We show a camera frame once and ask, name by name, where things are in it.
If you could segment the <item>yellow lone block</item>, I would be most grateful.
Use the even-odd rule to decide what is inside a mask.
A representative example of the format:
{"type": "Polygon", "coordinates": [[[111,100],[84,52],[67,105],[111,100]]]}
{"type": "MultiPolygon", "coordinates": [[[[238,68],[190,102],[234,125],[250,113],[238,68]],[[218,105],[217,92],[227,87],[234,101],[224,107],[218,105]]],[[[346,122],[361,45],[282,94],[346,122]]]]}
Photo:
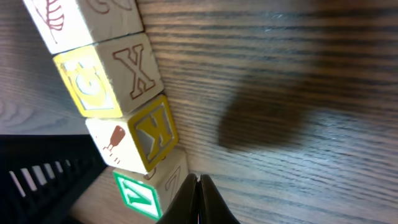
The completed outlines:
{"type": "Polygon", "coordinates": [[[80,47],[53,62],[86,118],[120,118],[164,89],[145,33],[80,47]]]}

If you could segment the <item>white feather picture block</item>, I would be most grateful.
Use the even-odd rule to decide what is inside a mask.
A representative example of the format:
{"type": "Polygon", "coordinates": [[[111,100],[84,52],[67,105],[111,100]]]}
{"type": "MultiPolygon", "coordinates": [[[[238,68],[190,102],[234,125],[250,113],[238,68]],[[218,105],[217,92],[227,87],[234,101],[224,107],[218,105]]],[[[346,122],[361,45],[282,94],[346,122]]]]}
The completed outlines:
{"type": "Polygon", "coordinates": [[[154,169],[178,143],[163,94],[122,118],[88,118],[85,124],[107,165],[141,174],[154,169]]]}

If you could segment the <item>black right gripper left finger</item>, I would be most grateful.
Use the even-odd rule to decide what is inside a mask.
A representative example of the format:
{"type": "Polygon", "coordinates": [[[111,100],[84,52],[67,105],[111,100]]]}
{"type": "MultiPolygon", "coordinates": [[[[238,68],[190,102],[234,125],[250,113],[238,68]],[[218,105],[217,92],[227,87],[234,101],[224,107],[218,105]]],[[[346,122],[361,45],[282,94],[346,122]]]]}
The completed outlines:
{"type": "Polygon", "coordinates": [[[156,224],[197,224],[199,213],[198,180],[188,174],[167,211],[156,224]]]}

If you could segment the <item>white leaf picture block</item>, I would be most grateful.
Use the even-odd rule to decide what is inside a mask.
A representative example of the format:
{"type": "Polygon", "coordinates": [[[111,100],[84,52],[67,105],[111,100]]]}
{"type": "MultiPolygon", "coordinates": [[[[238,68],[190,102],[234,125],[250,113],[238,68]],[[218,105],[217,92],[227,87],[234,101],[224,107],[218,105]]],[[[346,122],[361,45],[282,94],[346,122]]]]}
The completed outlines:
{"type": "Polygon", "coordinates": [[[51,54],[144,30],[135,0],[24,0],[24,4],[51,54]]]}

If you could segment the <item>green A letter block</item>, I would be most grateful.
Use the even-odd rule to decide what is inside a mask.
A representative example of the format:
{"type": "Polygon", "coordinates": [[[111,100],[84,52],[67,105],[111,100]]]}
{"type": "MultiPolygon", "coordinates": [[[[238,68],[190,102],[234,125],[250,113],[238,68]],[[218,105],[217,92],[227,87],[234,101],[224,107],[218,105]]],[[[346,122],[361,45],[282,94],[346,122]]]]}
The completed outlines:
{"type": "Polygon", "coordinates": [[[115,168],[113,175],[124,204],[157,221],[167,211],[188,175],[186,153],[180,149],[172,150],[147,174],[115,168]]]}

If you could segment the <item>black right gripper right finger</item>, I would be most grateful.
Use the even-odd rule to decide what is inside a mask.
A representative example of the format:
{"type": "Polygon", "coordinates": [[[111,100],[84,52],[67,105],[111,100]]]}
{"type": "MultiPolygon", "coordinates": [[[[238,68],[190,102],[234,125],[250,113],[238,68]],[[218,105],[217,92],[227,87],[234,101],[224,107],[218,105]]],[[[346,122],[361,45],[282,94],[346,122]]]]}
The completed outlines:
{"type": "Polygon", "coordinates": [[[201,224],[240,224],[231,213],[209,175],[201,175],[199,186],[199,219],[201,224]]]}

